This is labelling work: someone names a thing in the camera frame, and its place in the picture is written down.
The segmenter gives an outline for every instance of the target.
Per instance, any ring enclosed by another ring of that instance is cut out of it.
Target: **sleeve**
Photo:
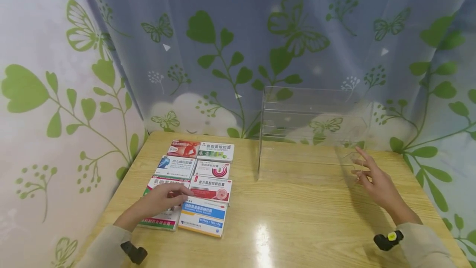
[[[400,246],[411,268],[456,268],[448,249],[431,228],[405,223],[397,230],[403,234]]]
[[[86,250],[75,268],[116,268],[122,265],[126,253],[120,245],[130,241],[132,234],[115,225],[107,225]]]

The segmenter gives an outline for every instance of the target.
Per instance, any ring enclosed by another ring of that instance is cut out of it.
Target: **capsule box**
[[[182,204],[178,227],[220,238],[227,208],[224,203],[189,196],[188,201]]]
[[[234,152],[233,144],[201,142],[197,159],[231,163]]]
[[[162,156],[155,175],[173,176],[190,179],[197,160],[194,158],[179,158],[178,156]]]
[[[182,158],[196,158],[200,142],[172,140],[167,155]]]
[[[232,181],[229,179],[194,176],[190,190],[197,198],[229,203]]]
[[[190,187],[190,180],[188,179],[153,175],[147,184],[146,190],[144,191],[144,196],[153,190],[157,185],[173,182],[181,183],[187,188]],[[181,206],[174,206],[167,209],[166,211],[162,211],[159,215],[142,220],[139,224],[142,227],[175,231],[180,218],[181,210]]]
[[[197,167],[195,167],[194,176],[228,179],[230,169],[231,164],[229,163],[199,160],[197,161]]]

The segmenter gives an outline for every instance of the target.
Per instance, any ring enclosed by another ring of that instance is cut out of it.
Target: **red medicine box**
[[[167,155],[180,156],[182,158],[197,158],[200,142],[172,140]]]

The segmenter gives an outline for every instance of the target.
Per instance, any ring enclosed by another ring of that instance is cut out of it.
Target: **acrylic display rack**
[[[288,91],[291,98],[281,100]],[[257,178],[354,184],[350,171],[361,169],[355,146],[364,149],[372,112],[371,102],[350,91],[267,86]]]

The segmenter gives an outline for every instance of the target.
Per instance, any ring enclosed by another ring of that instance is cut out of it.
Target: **white cloud print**
[[[214,117],[201,113],[197,105],[198,101],[203,100],[203,97],[194,93],[184,93],[172,104],[167,102],[154,104],[145,118],[147,130],[228,136],[226,132],[228,128],[241,129],[235,116],[224,108],[219,108]]]

